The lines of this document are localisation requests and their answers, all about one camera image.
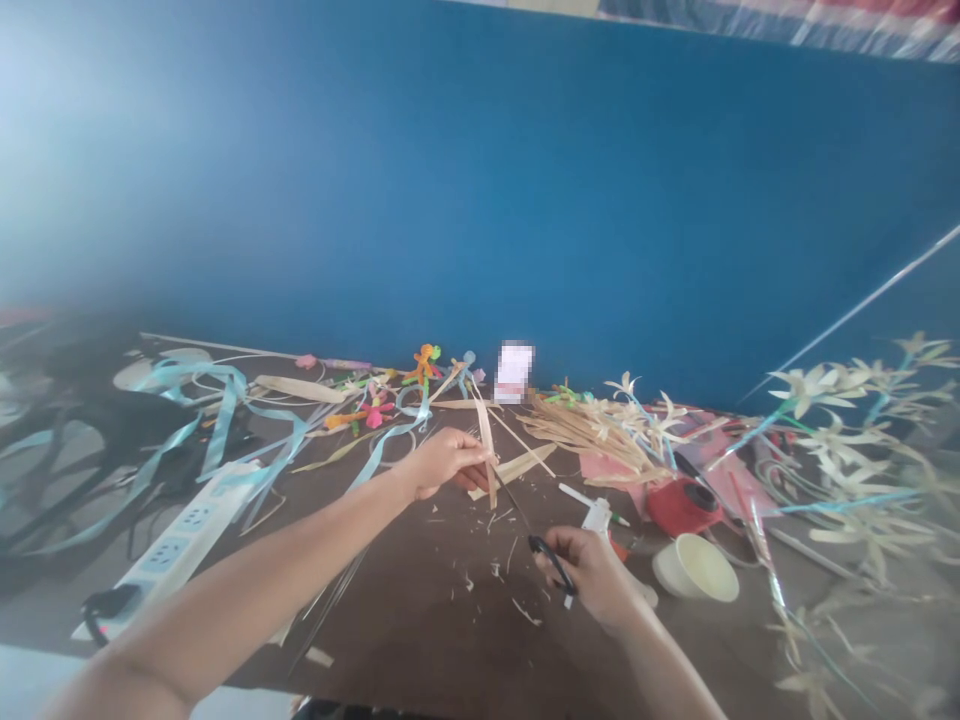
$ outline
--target scissor blade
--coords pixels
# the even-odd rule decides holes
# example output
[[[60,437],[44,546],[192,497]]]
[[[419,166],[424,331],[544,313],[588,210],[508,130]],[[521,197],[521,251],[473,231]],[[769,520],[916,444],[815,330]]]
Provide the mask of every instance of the scissor blade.
[[[533,535],[534,532],[533,532],[533,528],[530,527],[530,521],[527,520],[527,516],[523,514],[523,510],[521,510],[520,506],[517,504],[517,499],[513,496],[513,493],[510,492],[510,488],[507,487],[507,484],[500,479],[500,476],[497,475],[496,472],[494,472],[493,474],[497,478],[497,482],[500,483],[500,487],[502,487],[506,491],[507,497],[510,498],[510,502],[513,503],[513,507],[517,511],[517,514],[520,516],[520,519],[523,520],[523,524],[527,526],[527,533],[530,535]]]

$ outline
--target hand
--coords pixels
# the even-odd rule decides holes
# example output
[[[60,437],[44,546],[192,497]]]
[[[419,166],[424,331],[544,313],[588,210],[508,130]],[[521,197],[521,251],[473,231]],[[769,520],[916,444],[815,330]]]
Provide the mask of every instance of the hand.
[[[426,500],[450,479],[466,490],[478,486],[489,490],[486,460],[497,462],[473,435],[444,428],[401,460],[393,472],[409,484],[414,498]]]
[[[607,632],[616,634],[638,609],[656,617],[643,600],[640,581],[623,566],[605,537],[590,530],[553,527],[544,540],[573,580],[587,612]],[[548,583],[561,585],[559,573],[543,553],[537,553],[535,562]]]

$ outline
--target scissors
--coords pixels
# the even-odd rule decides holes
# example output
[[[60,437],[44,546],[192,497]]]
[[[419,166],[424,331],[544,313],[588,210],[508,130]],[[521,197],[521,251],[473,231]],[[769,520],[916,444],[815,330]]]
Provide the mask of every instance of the scissors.
[[[510,492],[510,488],[507,487],[507,484],[500,479],[500,476],[496,473],[493,473],[497,478],[497,482],[500,483],[506,493],[507,497],[510,498],[510,502],[513,503],[513,507],[516,509],[517,514],[520,515],[520,519],[523,520],[523,524],[527,526],[527,532],[530,534],[527,535],[527,543],[530,545],[530,552],[534,555],[542,552],[547,556],[547,559],[553,564],[553,567],[556,568],[557,574],[560,576],[560,580],[563,581],[563,591],[569,595],[574,596],[577,594],[577,586],[573,584],[573,580],[570,579],[570,576],[567,574],[567,571],[563,569],[563,565],[560,564],[560,559],[557,557],[557,554],[547,545],[547,541],[544,540],[539,535],[535,535],[533,528],[530,527],[530,521],[527,520],[527,516],[523,514],[523,510],[520,509],[520,506],[517,505],[517,499],[513,496],[513,493]]]

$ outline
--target black scissors handle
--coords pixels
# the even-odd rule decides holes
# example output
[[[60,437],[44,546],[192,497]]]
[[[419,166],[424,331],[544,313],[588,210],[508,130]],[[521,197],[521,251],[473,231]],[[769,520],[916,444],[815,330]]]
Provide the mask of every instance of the black scissors handle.
[[[550,549],[550,546],[547,545],[547,541],[539,535],[527,535],[527,542],[530,543],[530,551],[534,555],[542,552],[547,556],[547,559],[553,563],[553,566],[557,569],[557,574],[560,575],[560,579],[563,581],[563,591],[567,595],[576,595],[577,586],[573,584],[573,580],[567,575],[567,571],[563,569],[560,559],[557,557],[557,554]]]

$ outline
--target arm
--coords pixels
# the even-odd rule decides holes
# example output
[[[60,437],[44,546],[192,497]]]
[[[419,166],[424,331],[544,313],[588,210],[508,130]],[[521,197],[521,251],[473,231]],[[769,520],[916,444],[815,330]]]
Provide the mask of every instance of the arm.
[[[472,484],[480,443],[445,429],[392,470],[187,583],[98,652],[47,718],[186,718],[411,502],[454,476]]]
[[[623,647],[637,687],[657,720],[725,720],[696,669],[657,619],[606,538],[555,527],[544,538],[577,586],[587,611]],[[536,558],[548,581],[560,578],[543,554]]]

